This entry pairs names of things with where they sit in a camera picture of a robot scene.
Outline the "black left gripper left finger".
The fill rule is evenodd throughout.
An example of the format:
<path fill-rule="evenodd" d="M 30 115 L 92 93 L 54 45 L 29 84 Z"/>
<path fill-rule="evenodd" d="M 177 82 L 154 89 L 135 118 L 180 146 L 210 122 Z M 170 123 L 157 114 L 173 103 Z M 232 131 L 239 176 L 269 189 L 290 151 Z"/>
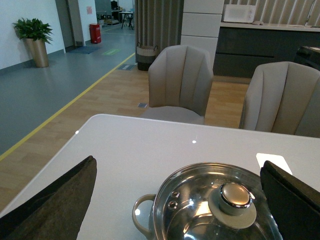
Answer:
<path fill-rule="evenodd" d="M 88 156 L 0 219 L 2 240 L 75 240 L 91 202 L 97 161 Z"/>

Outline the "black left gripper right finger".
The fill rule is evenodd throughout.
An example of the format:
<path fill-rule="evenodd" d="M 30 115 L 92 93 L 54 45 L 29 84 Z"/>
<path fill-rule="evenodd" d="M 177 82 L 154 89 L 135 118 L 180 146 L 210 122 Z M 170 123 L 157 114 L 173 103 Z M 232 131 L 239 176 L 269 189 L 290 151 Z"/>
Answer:
<path fill-rule="evenodd" d="M 260 170 L 260 182 L 284 240 L 320 238 L 319 191 L 269 160 Z"/>

